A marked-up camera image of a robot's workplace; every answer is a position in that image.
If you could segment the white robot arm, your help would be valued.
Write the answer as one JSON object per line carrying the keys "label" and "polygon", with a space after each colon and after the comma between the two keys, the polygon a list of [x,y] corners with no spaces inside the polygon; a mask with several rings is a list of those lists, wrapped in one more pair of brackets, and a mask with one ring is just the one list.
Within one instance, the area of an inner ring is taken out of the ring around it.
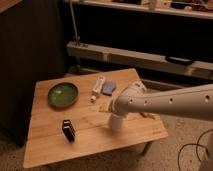
{"label": "white robot arm", "polygon": [[148,93],[141,81],[129,84],[99,108],[120,117],[128,113],[156,113],[213,121],[213,84]]}

